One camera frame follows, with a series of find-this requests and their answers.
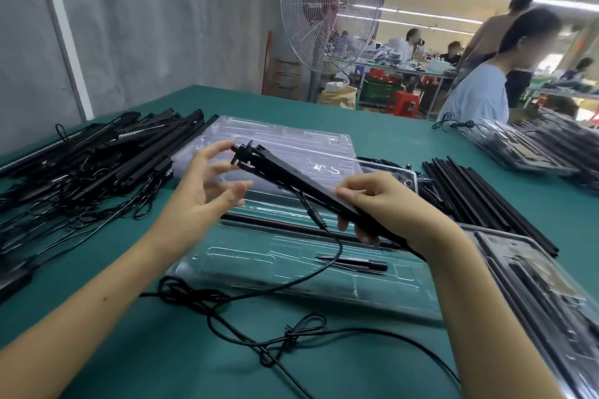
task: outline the fan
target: fan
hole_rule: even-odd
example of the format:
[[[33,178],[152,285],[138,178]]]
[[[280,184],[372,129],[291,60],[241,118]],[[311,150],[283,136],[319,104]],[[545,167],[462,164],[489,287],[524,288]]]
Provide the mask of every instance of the fan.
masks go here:
[[[336,73],[366,49],[380,18],[379,8],[380,0],[281,0],[291,47],[313,70],[311,93],[318,73]]]

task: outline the black pen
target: black pen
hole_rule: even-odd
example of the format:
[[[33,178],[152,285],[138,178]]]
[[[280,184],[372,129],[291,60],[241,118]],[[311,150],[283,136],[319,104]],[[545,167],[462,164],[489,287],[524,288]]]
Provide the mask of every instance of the black pen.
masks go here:
[[[330,262],[334,259],[333,256],[326,255],[320,255],[314,258],[322,262]],[[376,260],[368,259],[356,259],[353,257],[340,257],[333,265],[364,272],[386,272],[389,269],[387,262],[378,262]]]

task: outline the hand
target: hand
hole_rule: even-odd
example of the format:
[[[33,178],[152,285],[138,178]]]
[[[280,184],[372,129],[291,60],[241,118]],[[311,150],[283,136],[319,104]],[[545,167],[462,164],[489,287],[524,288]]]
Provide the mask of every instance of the hand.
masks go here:
[[[208,164],[231,146],[232,140],[222,140],[193,155],[181,183],[144,236],[144,241],[168,254],[172,261],[187,254],[223,214],[244,204],[243,196],[252,181],[214,182],[216,176],[237,167],[228,161]]]
[[[335,191],[340,198],[370,214],[386,229],[404,237],[410,247],[425,258],[431,254],[431,246],[443,240],[448,231],[461,232],[450,218],[388,172],[349,176]],[[348,222],[340,219],[338,226],[345,230]],[[359,227],[356,227],[356,235],[362,242],[378,243],[378,238]]]

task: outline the green tabletop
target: green tabletop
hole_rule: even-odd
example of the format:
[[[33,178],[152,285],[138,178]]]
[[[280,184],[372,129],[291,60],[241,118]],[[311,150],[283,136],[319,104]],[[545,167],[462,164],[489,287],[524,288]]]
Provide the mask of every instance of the green tabletop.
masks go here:
[[[599,296],[599,199],[559,179],[503,170],[456,132],[431,130],[428,121],[352,111],[274,97],[192,86],[140,106],[142,112],[196,108],[207,116],[232,115],[297,128],[349,134],[358,155],[421,167],[450,155],[474,167],[561,250],[559,262],[584,288]],[[120,219],[64,258],[42,268],[34,281],[0,306],[0,346],[41,319],[93,275],[127,250],[149,227],[172,192],[161,190],[142,221]],[[308,312],[322,312],[331,327],[360,324],[409,336],[435,351],[454,369],[445,329],[316,300],[269,297],[235,303],[229,322],[258,340],[283,334]],[[283,363],[316,397],[453,399],[460,393],[419,350],[400,341],[357,335],[284,355]],[[250,349],[217,339],[191,311],[144,298],[134,303],[65,398],[296,398],[276,370],[261,367]]]

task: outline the black shirt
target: black shirt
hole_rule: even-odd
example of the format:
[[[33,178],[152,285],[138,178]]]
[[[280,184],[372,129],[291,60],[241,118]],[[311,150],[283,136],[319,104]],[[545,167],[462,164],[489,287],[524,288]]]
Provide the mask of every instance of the black shirt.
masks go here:
[[[457,65],[458,62],[460,62],[460,59],[462,58],[461,55],[456,54],[454,55],[452,58],[449,58],[449,54],[441,54],[441,60],[444,60],[447,63],[451,63],[452,65]]]

